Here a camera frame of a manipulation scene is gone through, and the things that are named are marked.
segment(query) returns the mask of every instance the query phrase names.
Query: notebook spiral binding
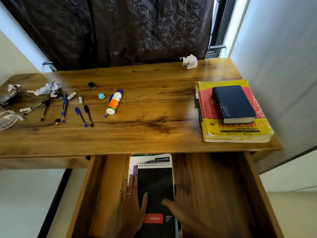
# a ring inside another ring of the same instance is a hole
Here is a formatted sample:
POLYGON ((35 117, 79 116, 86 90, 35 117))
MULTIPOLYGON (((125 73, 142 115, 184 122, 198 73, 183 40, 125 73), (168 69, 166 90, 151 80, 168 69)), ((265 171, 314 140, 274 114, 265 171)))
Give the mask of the notebook spiral binding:
POLYGON ((145 164, 139 164, 139 166, 146 167, 146 166, 165 166, 165 165, 172 165, 171 162, 150 162, 145 164))

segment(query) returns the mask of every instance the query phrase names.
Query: white glue bottle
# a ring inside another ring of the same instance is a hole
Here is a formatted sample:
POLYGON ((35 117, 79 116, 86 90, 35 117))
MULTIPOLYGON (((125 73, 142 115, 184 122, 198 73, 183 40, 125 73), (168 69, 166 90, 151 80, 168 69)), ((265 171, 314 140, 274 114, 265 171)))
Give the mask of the white glue bottle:
POLYGON ((114 93, 114 95, 113 95, 113 97, 108 105, 105 118, 107 117, 108 114, 110 114, 110 115, 115 114, 115 112, 118 108, 118 105, 120 103, 121 97, 122 97, 122 89, 120 88, 114 93))

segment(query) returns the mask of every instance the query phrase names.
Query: orange label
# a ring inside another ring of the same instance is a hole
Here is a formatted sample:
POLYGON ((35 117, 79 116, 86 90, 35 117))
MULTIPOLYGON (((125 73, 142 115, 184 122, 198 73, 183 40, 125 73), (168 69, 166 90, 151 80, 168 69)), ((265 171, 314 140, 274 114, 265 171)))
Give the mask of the orange label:
POLYGON ((119 105, 119 101, 116 100, 116 99, 112 99, 112 100, 110 101, 110 103, 109 103, 108 108, 112 108, 112 109, 116 110, 117 107, 118 107, 118 105, 119 105))
POLYGON ((145 214, 145 224, 163 224, 163 214, 145 214))

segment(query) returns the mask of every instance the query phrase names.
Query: desk top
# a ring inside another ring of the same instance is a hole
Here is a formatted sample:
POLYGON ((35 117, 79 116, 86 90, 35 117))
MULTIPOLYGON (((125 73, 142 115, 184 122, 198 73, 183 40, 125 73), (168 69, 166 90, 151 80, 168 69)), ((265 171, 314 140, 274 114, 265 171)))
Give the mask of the desk top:
POLYGON ((12 76, 8 84, 21 84, 23 98, 9 108, 33 107, 47 95, 26 93, 58 80, 62 91, 77 95, 69 101, 66 123, 55 125, 61 118, 61 100, 52 100, 45 121, 40 121, 44 105, 30 112, 27 121, 0 132, 0 157, 59 157, 131 153, 188 153, 216 151, 259 151, 281 149, 274 136, 268 143, 204 142, 195 106, 195 83, 198 81, 236 80, 241 76, 226 59, 200 60, 198 67, 187 70, 181 62, 60 71, 12 76), (87 83, 94 82, 92 90, 87 83), (123 96, 117 113, 105 118, 109 97, 117 89, 123 96), (98 94, 106 95, 104 100, 98 94), (94 127, 79 104, 84 99, 90 109, 94 127), (88 124, 84 128, 75 112, 79 107, 88 124))

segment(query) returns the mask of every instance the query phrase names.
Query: curtain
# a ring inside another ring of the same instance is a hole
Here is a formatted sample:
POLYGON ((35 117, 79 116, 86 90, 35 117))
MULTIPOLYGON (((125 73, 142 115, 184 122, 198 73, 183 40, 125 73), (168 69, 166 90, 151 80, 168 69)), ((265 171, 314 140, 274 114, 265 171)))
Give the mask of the curtain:
POLYGON ((59 70, 204 59, 214 0, 1 0, 59 70))

